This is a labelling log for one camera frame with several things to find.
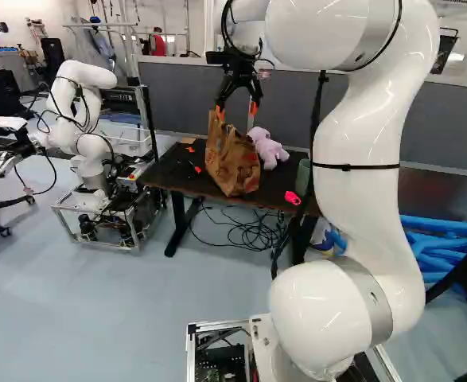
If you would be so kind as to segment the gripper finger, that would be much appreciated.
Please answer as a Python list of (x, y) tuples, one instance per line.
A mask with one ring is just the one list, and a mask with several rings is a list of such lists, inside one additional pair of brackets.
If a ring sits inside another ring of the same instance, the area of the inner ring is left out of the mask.
[(219, 120), (225, 120), (225, 106), (229, 97), (242, 86), (240, 76), (224, 76), (219, 86), (216, 97), (216, 116)]
[(251, 97), (249, 115), (256, 115), (263, 97), (260, 81), (257, 77), (252, 77), (246, 80), (244, 87), (248, 90)]

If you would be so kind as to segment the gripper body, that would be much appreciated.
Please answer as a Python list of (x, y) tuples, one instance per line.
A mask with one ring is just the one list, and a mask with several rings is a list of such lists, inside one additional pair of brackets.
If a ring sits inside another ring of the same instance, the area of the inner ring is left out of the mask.
[(261, 92), (261, 85), (255, 63), (264, 61), (274, 66), (272, 60), (254, 56), (242, 56), (235, 53), (232, 48), (223, 51), (207, 51), (206, 62), (210, 65), (219, 65), (224, 70), (224, 76), (219, 92), (234, 92), (237, 88), (246, 88), (249, 92)]

